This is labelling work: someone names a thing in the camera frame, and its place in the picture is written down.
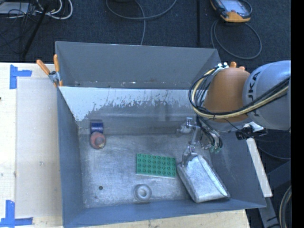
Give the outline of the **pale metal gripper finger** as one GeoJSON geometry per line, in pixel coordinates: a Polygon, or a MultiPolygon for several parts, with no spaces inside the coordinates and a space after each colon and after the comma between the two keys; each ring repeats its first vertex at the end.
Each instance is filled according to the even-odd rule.
{"type": "Polygon", "coordinates": [[[195,152],[195,146],[188,146],[182,154],[182,166],[187,166],[190,161],[192,161],[198,154],[195,152]]]}
{"type": "Polygon", "coordinates": [[[185,122],[177,129],[177,133],[189,134],[192,130],[195,130],[197,124],[194,122],[193,117],[186,117],[185,122]]]}

